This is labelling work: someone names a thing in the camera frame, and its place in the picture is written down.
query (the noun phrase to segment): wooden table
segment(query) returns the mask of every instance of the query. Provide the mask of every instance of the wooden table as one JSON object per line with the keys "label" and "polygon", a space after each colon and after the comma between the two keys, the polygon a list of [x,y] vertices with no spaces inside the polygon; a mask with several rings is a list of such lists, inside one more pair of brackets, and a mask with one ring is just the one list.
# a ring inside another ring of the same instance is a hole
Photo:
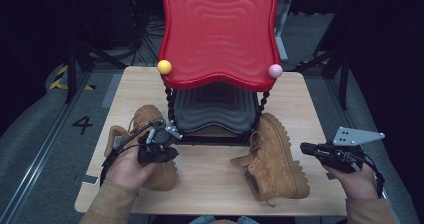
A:
{"label": "wooden table", "polygon": [[[87,175],[100,176],[109,128],[128,127],[137,108],[153,104],[166,117],[165,87],[152,67],[125,69],[114,101],[94,151]],[[142,188],[132,212],[146,214],[193,215],[281,215],[345,216],[345,194],[337,180],[328,180],[315,157],[303,155],[301,142],[324,143],[325,137],[301,74],[284,73],[271,90],[265,111],[286,127],[292,155],[300,160],[311,187],[301,200],[276,198],[271,208],[253,197],[243,180],[245,168],[233,166],[230,159],[248,153],[248,147],[178,145],[175,159],[179,182],[168,192]],[[99,191],[99,185],[82,184],[75,209],[86,212]]]}

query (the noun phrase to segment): number 4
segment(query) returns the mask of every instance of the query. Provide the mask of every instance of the number 4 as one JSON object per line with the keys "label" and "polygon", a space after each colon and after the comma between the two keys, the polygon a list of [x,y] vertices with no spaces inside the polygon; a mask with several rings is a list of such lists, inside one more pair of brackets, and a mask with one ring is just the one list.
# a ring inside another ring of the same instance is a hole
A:
{"label": "number 4", "polygon": [[88,123],[89,121],[90,121],[90,117],[85,116],[85,117],[81,118],[80,120],[74,122],[74,124],[72,124],[72,126],[82,127],[81,135],[84,135],[85,128],[93,126],[93,124]]}

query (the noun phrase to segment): wavy red backrest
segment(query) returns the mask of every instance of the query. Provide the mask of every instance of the wavy red backrest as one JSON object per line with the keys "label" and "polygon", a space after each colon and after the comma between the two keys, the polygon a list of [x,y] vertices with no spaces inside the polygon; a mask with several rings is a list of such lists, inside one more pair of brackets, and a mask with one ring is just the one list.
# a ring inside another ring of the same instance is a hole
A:
{"label": "wavy red backrest", "polygon": [[226,82],[269,91],[280,63],[274,37],[277,0],[164,0],[166,29],[159,54],[172,64],[162,75],[177,90]]}

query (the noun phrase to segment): red chair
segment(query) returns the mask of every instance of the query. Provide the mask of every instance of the red chair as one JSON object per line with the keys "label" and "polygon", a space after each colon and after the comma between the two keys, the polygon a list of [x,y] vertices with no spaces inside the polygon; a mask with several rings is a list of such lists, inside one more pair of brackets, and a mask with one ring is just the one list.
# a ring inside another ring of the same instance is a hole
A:
{"label": "red chair", "polygon": [[180,132],[219,126],[250,135],[275,83],[269,69],[280,63],[276,7],[277,0],[164,0],[159,59],[172,70],[161,77]]}

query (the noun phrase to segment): yellow ball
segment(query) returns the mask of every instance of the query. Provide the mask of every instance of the yellow ball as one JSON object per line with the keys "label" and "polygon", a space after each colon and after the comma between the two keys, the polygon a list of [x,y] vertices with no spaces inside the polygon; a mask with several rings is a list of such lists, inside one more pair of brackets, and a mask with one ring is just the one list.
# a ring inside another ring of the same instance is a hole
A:
{"label": "yellow ball", "polygon": [[169,61],[167,60],[162,60],[158,63],[158,71],[160,74],[162,75],[167,75],[171,72],[172,70],[172,65]]}

